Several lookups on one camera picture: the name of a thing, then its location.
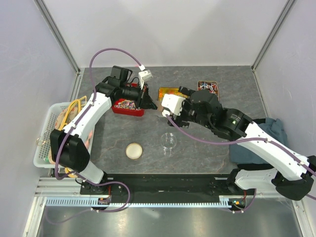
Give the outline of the red candy tray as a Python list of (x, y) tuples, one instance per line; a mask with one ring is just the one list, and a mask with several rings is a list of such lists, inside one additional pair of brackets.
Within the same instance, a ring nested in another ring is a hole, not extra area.
[[(136, 83), (129, 83), (126, 86), (140, 87)], [(112, 111), (115, 114), (141, 117), (144, 115), (145, 110), (137, 108), (134, 101), (119, 99), (118, 101), (112, 103)]]

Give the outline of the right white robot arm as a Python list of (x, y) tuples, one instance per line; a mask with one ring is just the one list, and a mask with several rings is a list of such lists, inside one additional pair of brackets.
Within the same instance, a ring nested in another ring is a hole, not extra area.
[(269, 169), (234, 169), (226, 181), (229, 193), (257, 189), (276, 190), (291, 200), (311, 196), (315, 157), (289, 149), (243, 112), (222, 107), (218, 97), (208, 90), (194, 91), (181, 86), (179, 91), (186, 97), (166, 94), (161, 103), (170, 125), (181, 129), (190, 122), (197, 123), (224, 139), (225, 145), (240, 145), (271, 165)]

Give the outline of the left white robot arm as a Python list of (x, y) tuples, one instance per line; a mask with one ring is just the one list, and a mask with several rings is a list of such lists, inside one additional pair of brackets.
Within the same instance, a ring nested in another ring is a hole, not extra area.
[(141, 67), (137, 86), (127, 82), (131, 72), (127, 68), (113, 66), (111, 74), (95, 86), (87, 104), (76, 117), (61, 130), (55, 129), (50, 134), (55, 169), (59, 166), (69, 168), (91, 182), (91, 188), (97, 194), (104, 194), (108, 190), (108, 181), (105, 180), (106, 173), (91, 162), (85, 142), (98, 120), (120, 99), (134, 101), (138, 109), (157, 109), (145, 82), (152, 77), (150, 70)]

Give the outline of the gold gummy tin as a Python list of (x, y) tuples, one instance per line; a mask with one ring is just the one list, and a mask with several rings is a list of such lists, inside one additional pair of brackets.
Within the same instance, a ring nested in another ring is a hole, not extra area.
[(165, 94), (173, 94), (183, 98), (188, 98), (187, 95), (179, 92), (177, 87), (160, 87), (158, 90), (158, 101), (162, 101)]

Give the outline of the gold lollipop tin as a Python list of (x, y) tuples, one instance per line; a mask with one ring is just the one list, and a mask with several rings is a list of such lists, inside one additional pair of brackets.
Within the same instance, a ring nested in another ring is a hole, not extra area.
[(210, 93), (215, 94), (219, 98), (219, 87), (216, 81), (198, 81), (197, 89), (200, 90), (208, 90)]

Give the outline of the clear glass jar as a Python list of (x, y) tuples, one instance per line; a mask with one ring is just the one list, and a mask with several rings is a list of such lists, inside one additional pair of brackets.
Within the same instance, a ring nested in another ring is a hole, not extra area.
[(177, 139), (173, 133), (165, 133), (160, 138), (160, 144), (165, 156), (170, 156), (177, 145)]

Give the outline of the round wooden jar lid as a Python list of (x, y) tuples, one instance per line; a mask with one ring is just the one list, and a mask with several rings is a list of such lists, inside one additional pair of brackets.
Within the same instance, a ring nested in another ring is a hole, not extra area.
[(125, 153), (129, 159), (135, 160), (140, 158), (143, 153), (143, 148), (138, 143), (131, 143), (126, 147)]

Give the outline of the folded blue-grey cloth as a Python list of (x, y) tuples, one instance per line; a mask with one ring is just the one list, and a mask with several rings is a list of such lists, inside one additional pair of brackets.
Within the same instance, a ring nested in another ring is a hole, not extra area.
[[(253, 120), (268, 135), (288, 147), (288, 138), (280, 119), (257, 118)], [(241, 145), (229, 146), (230, 161), (239, 164), (268, 164), (258, 155)]]

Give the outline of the yellow clothes hanger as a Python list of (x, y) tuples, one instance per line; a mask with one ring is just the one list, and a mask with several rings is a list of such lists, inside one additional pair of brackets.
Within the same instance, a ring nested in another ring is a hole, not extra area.
[(55, 129), (62, 130), (68, 125), (77, 114), (84, 108), (87, 103), (87, 97), (83, 96), (80, 99), (72, 101), (67, 108), (65, 108), (57, 117), (55, 122)]

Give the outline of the patterned pink cloth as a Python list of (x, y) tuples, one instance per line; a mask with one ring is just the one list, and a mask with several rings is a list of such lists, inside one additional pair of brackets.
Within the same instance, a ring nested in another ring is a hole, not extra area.
[[(64, 128), (64, 126), (69, 124), (76, 117), (76, 115), (83, 109), (83, 105), (81, 105), (79, 109), (79, 106), (77, 103), (70, 104), (69, 106), (65, 108), (57, 117), (55, 126), (54, 126), (55, 129), (61, 130), (60, 127)], [(90, 131), (86, 141), (84, 142), (87, 149), (89, 148), (89, 143), (90, 143), (90, 139), (92, 138), (92, 135), (93, 135), (93, 131)], [(55, 162), (52, 159), (51, 149), (48, 153), (48, 160), (50, 164), (55, 164)]]

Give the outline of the white plastic basket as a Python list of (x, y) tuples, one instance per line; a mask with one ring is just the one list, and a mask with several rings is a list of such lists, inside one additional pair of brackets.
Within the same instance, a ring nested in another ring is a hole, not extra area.
[(33, 163), (38, 168), (54, 168), (55, 165), (51, 164), (48, 159), (50, 151), (49, 136), (51, 131), (55, 128), (55, 122), (60, 113), (67, 109), (70, 102), (53, 104), (46, 114), (46, 118), (42, 127), (39, 138), (36, 140), (37, 148), (35, 151)]

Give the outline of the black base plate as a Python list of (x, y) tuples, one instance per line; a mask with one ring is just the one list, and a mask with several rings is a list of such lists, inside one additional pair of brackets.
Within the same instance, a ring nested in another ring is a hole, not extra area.
[(108, 185), (82, 184), (82, 195), (111, 195), (117, 202), (217, 202), (220, 196), (251, 196), (228, 174), (109, 174)]

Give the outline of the aluminium frame rail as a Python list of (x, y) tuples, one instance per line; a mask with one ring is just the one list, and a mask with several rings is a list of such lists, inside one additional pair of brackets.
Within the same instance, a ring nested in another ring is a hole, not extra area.
[[(80, 185), (75, 182), (74, 178), (65, 178), (58, 181), (51, 177), (41, 177), (35, 190), (36, 197), (87, 197), (80, 195)], [(257, 189), (258, 198), (284, 198), (275, 189)]]

